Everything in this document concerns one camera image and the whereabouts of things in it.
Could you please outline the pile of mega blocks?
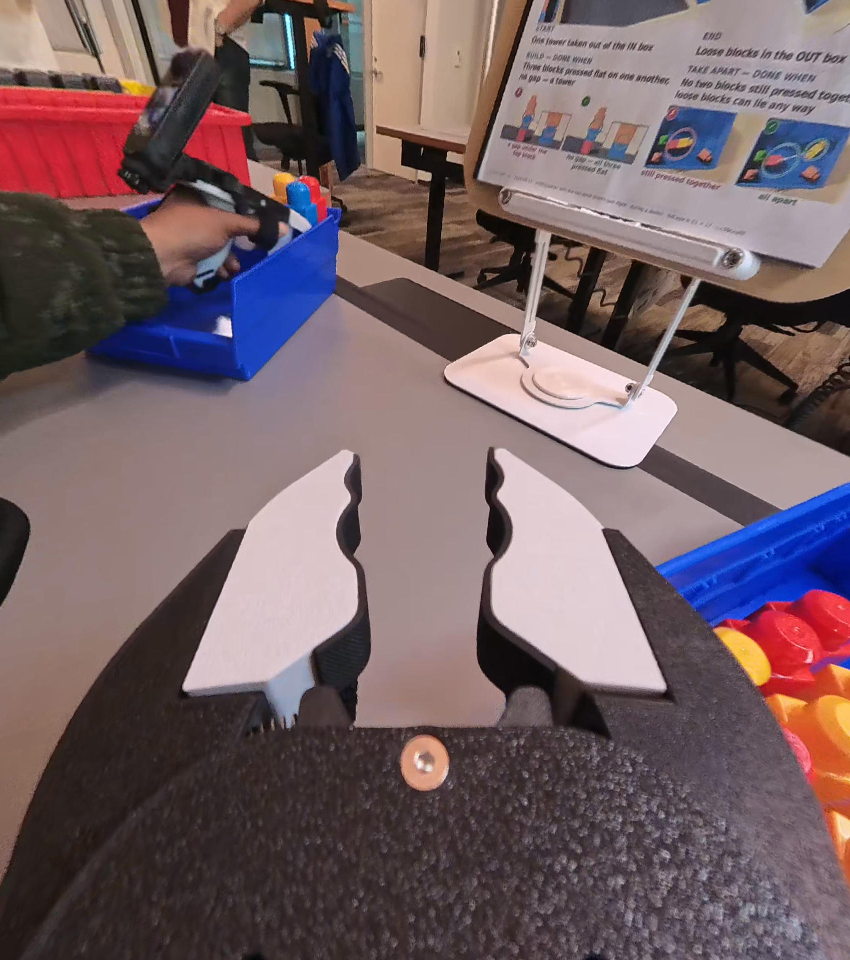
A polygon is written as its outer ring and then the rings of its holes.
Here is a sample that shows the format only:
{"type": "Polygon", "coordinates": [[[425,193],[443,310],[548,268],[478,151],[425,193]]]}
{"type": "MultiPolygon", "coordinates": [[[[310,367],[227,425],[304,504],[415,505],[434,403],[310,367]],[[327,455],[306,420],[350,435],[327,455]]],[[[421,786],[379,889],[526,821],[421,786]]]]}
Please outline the pile of mega blocks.
{"type": "Polygon", "coordinates": [[[814,589],[724,619],[714,632],[790,744],[850,886],[850,600],[814,589]]]}

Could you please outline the person's left forearm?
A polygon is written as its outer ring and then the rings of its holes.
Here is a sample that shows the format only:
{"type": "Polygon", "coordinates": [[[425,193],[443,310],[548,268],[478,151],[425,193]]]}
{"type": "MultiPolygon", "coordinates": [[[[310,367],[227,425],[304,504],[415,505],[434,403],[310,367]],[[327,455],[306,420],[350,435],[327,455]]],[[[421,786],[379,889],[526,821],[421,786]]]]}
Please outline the person's left forearm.
{"type": "Polygon", "coordinates": [[[0,381],[81,354],[166,304],[138,219],[0,191],[0,381]]]}

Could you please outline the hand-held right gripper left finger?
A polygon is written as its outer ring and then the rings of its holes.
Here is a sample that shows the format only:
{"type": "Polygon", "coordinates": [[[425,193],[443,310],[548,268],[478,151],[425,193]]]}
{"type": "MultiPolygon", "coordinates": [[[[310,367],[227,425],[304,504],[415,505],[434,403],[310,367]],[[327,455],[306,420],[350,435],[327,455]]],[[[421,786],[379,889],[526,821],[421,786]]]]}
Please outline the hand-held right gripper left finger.
{"type": "Polygon", "coordinates": [[[359,456],[342,450],[287,486],[246,527],[182,690],[259,693],[291,724],[304,694],[336,691],[357,714],[371,653],[360,544],[359,456]]]}

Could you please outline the blue plastic bin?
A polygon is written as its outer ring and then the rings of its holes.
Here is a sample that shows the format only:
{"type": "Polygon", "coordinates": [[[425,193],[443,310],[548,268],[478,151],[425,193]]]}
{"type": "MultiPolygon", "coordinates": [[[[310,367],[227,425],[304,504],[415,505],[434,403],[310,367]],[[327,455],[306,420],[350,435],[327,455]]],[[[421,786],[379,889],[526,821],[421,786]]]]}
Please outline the blue plastic bin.
{"type": "MultiPolygon", "coordinates": [[[[669,560],[659,571],[713,629],[813,589],[850,600],[850,483],[669,560]]],[[[850,659],[843,665],[850,669],[850,659]]]]}
{"type": "Polygon", "coordinates": [[[341,211],[277,252],[238,250],[241,271],[210,292],[173,286],[155,316],[88,354],[211,378],[248,381],[334,293],[341,211]]]}

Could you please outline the red plastic bin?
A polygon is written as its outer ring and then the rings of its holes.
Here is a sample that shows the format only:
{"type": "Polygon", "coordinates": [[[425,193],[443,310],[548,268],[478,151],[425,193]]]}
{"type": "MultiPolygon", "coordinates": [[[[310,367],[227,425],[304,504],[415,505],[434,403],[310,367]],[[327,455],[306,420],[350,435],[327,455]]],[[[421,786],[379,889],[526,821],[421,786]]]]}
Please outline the red plastic bin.
{"type": "Polygon", "coordinates": [[[0,190],[123,197],[123,147],[154,88],[123,93],[0,86],[0,190]]]}

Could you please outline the black office chair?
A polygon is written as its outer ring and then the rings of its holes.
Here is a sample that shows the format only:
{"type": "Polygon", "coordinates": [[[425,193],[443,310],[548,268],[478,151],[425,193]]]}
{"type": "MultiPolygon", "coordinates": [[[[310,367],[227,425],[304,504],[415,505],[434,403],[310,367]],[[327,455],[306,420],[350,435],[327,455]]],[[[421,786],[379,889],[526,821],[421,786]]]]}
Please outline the black office chair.
{"type": "Polygon", "coordinates": [[[778,402],[788,404],[798,395],[799,385],[743,340],[750,327],[792,337],[799,330],[819,330],[833,323],[850,329],[850,288],[825,298],[802,303],[774,303],[708,283],[701,283],[691,301],[719,313],[722,322],[712,331],[681,329],[675,339],[685,345],[671,347],[668,359],[707,355],[711,367],[721,368],[725,398],[733,402],[738,391],[738,366],[743,363],[784,386],[778,402]]]}
{"type": "Polygon", "coordinates": [[[315,134],[310,134],[304,126],[293,122],[289,98],[300,98],[297,87],[274,79],[263,79],[260,81],[260,86],[269,88],[278,94],[285,120],[281,122],[253,122],[251,128],[255,138],[264,148],[278,152],[280,169],[284,173],[290,173],[292,165],[296,165],[298,175],[303,176],[311,170],[307,164],[309,157],[313,157],[317,163],[315,168],[317,173],[311,173],[311,175],[318,179],[331,206],[342,214],[346,214],[348,212],[346,203],[341,198],[336,197],[332,191],[333,175],[336,174],[336,169],[327,138],[321,129],[315,134]]]}

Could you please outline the wooden desk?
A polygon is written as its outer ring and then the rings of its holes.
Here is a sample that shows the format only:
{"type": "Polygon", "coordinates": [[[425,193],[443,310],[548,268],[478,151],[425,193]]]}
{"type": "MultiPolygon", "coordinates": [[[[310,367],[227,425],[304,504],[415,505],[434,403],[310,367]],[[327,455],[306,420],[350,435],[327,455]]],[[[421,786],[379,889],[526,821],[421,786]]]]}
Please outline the wooden desk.
{"type": "Polygon", "coordinates": [[[463,157],[470,128],[453,126],[442,130],[429,126],[386,126],[378,124],[375,133],[395,139],[401,145],[401,163],[415,173],[431,175],[428,219],[424,246],[424,266],[440,268],[446,191],[448,186],[464,185],[463,157]]]}

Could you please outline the person's left hand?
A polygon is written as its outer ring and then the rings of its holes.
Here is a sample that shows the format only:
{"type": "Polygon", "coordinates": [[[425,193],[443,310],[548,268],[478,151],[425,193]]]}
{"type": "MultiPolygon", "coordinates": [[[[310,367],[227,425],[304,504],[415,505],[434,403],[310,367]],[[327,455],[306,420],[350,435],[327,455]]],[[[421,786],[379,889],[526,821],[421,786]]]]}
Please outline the person's left hand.
{"type": "Polygon", "coordinates": [[[198,265],[238,237],[251,238],[260,228],[246,217],[207,205],[199,195],[170,194],[143,218],[141,227],[159,263],[167,286],[187,286],[198,265]]]}

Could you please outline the row of dark boxes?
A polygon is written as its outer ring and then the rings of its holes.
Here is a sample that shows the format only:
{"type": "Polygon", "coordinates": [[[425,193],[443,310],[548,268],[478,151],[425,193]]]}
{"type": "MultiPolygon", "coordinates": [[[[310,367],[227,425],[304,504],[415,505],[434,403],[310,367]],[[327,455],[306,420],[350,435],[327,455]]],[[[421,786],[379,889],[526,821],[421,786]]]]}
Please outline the row of dark boxes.
{"type": "Polygon", "coordinates": [[[0,66],[0,87],[124,93],[121,81],[111,76],[24,67],[0,66]]]}

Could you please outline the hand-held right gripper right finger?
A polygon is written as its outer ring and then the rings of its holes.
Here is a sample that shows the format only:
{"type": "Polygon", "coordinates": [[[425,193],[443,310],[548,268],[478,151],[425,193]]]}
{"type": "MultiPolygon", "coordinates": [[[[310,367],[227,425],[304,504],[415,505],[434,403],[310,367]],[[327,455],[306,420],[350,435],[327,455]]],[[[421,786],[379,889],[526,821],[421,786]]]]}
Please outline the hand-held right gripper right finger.
{"type": "Polygon", "coordinates": [[[487,452],[478,663],[506,702],[551,714],[663,707],[669,688],[607,529],[504,447],[487,452]]]}

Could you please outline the blue hanging jacket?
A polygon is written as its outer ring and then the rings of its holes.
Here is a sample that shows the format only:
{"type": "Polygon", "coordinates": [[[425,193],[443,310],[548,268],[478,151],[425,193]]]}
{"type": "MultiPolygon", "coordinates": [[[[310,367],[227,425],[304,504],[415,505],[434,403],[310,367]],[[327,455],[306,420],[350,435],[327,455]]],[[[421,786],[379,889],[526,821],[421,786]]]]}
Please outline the blue hanging jacket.
{"type": "Polygon", "coordinates": [[[330,148],[338,179],[345,182],[359,170],[361,160],[351,71],[338,33],[319,30],[313,35],[310,84],[322,136],[330,148]]]}

